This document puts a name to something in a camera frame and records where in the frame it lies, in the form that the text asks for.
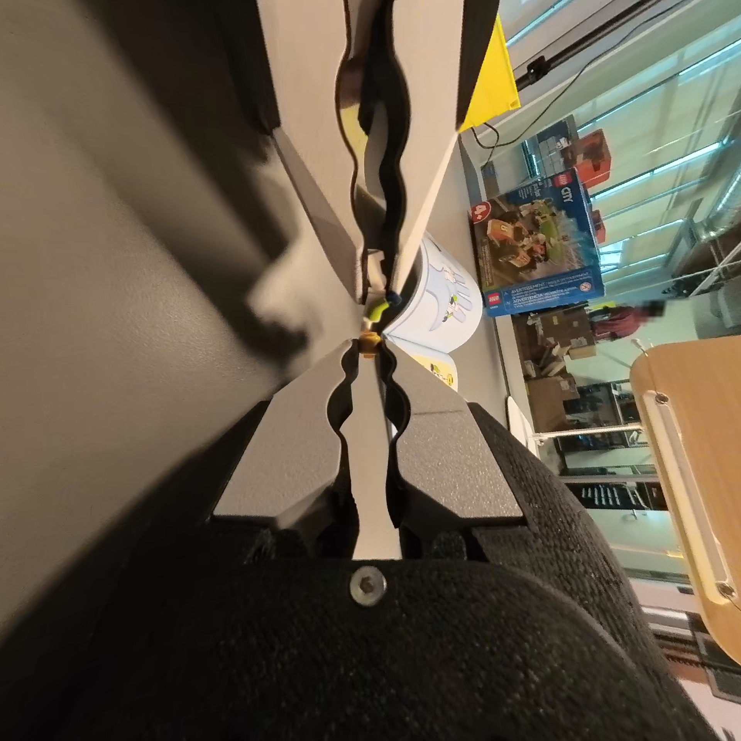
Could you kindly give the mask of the pile of cardboard boxes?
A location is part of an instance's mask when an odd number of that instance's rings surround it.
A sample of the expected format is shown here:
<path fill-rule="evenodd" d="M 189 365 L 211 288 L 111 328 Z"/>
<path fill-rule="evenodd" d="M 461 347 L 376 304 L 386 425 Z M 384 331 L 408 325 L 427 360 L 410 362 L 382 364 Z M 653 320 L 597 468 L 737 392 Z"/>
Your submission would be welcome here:
<path fill-rule="evenodd" d="M 567 361 L 594 357 L 597 351 L 586 306 L 517 314 L 513 326 L 534 431 L 568 429 L 568 407 L 579 392 Z"/>

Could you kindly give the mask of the yellow plastic bin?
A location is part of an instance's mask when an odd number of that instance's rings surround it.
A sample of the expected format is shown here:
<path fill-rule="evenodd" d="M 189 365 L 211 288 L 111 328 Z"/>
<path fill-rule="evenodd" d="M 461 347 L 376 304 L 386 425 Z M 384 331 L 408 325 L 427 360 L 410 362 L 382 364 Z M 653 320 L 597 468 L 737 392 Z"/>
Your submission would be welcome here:
<path fill-rule="evenodd" d="M 521 106 L 501 18 L 496 17 L 466 116 L 458 132 L 484 125 Z"/>

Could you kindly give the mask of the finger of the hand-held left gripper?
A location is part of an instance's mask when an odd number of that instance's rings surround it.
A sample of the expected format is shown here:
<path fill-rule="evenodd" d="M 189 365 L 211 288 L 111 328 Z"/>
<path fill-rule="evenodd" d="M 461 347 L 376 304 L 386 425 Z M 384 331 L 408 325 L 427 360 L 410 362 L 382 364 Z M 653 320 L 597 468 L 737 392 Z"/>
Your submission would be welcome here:
<path fill-rule="evenodd" d="M 385 2 L 376 74 L 387 120 L 379 165 L 387 291 L 411 271 L 457 139 L 464 2 Z"/>
<path fill-rule="evenodd" d="M 350 50 L 347 3 L 257 1 L 279 124 L 279 157 L 330 266 L 363 303 L 365 239 L 354 209 L 357 160 L 337 91 Z"/>

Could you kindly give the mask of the white lego minifigure torso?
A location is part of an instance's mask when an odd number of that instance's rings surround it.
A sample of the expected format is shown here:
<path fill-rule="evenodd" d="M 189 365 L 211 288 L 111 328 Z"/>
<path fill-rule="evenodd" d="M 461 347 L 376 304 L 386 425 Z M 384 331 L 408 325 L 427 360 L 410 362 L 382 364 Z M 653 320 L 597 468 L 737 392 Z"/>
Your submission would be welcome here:
<path fill-rule="evenodd" d="M 383 298 L 378 299 L 367 308 L 364 315 L 364 324 L 369 327 L 378 324 L 387 310 L 398 307 L 402 302 L 402 297 L 398 293 L 386 292 Z"/>

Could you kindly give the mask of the blue lego box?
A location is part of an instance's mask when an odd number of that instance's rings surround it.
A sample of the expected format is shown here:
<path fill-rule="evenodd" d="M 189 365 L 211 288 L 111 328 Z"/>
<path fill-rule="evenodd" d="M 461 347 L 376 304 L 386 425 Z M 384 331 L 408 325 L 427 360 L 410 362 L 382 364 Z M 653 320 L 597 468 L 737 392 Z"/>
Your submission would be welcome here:
<path fill-rule="evenodd" d="M 590 202 L 576 168 L 472 205 L 470 223 L 488 316 L 604 297 Z"/>

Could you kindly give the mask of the black pole stand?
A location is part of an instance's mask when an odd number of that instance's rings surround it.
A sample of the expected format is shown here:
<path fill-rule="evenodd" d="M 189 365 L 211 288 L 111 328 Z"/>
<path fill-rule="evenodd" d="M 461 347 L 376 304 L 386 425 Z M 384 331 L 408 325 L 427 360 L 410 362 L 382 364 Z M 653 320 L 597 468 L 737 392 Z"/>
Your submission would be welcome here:
<path fill-rule="evenodd" d="M 632 23 L 635 18 L 653 9 L 658 1 L 595 2 L 594 11 L 587 8 L 585 18 L 531 55 L 514 72 L 517 92 L 536 84 L 553 69 L 586 51 L 613 32 Z"/>

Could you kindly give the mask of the wooden book stand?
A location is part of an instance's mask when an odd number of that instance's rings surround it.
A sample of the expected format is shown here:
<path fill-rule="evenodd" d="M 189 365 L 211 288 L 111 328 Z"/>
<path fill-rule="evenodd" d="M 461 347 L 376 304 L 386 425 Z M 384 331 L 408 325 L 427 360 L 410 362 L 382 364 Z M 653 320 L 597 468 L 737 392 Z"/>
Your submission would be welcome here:
<path fill-rule="evenodd" d="M 740 338 L 642 350 L 629 382 L 639 421 L 536 433 L 512 398 L 516 439 L 537 454 L 547 440 L 638 431 L 648 440 L 699 613 L 718 646 L 740 659 Z"/>

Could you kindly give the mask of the long metal storage shelf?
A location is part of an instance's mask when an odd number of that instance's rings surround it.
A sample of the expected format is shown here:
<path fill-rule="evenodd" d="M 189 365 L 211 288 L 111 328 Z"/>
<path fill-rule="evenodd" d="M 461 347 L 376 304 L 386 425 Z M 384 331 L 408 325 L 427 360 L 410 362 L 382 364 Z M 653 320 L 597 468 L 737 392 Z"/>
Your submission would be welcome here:
<path fill-rule="evenodd" d="M 504 147 L 480 167 L 486 198 L 573 167 L 570 148 L 578 139 L 576 118 L 570 114 L 521 143 Z"/>

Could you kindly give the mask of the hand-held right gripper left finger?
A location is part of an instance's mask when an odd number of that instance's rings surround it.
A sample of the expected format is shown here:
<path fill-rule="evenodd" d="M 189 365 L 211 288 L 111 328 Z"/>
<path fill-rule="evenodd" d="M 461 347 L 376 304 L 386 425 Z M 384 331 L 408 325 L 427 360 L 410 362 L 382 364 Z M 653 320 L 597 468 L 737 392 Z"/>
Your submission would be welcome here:
<path fill-rule="evenodd" d="M 355 342 L 345 340 L 268 403 L 213 509 L 277 530 L 323 530 L 335 519 L 332 490 L 347 446 Z"/>

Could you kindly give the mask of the lego instruction booklet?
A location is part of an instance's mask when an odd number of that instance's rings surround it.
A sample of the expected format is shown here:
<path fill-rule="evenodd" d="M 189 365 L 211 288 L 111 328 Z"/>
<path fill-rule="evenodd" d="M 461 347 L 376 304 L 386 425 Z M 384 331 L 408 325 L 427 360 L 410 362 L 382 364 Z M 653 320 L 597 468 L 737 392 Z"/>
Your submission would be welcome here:
<path fill-rule="evenodd" d="M 474 335 L 483 314 L 476 279 L 426 233 L 403 298 L 402 306 L 384 312 L 382 337 L 458 391 L 452 353 Z"/>

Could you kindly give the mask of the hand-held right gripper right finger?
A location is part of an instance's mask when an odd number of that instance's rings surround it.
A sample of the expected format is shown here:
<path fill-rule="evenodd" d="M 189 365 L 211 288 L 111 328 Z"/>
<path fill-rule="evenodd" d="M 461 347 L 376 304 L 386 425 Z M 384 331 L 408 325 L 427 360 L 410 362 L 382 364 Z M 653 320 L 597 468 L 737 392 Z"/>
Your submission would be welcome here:
<path fill-rule="evenodd" d="M 392 428 L 386 502 L 407 530 L 524 523 L 465 398 L 390 342 L 379 349 L 384 414 Z"/>

